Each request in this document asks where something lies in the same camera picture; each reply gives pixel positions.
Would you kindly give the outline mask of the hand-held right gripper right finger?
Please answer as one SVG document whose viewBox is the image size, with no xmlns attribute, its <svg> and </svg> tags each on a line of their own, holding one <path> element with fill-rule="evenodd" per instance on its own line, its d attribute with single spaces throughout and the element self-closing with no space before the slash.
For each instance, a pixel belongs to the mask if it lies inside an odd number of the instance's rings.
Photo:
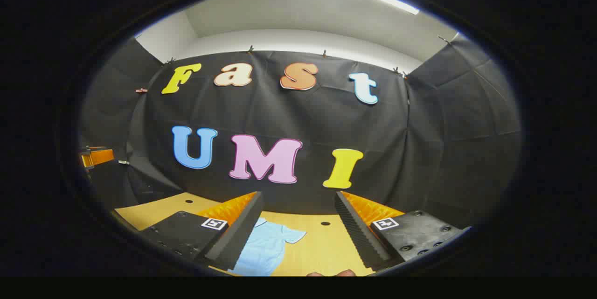
<svg viewBox="0 0 597 299">
<path fill-rule="evenodd" d="M 420 258 L 458 239 L 458 228 L 426 210 L 401 212 L 364 197 L 338 191 L 335 209 L 366 268 L 383 271 Z"/>
</svg>

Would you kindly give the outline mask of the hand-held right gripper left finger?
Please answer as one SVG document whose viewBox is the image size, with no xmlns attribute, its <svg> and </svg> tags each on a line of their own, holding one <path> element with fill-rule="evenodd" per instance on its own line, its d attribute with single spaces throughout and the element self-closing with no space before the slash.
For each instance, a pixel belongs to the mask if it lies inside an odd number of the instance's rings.
<svg viewBox="0 0 597 299">
<path fill-rule="evenodd" d="M 153 246 L 193 265 L 233 269 L 263 210 L 261 191 L 196 214 L 179 210 L 139 232 Z"/>
</svg>

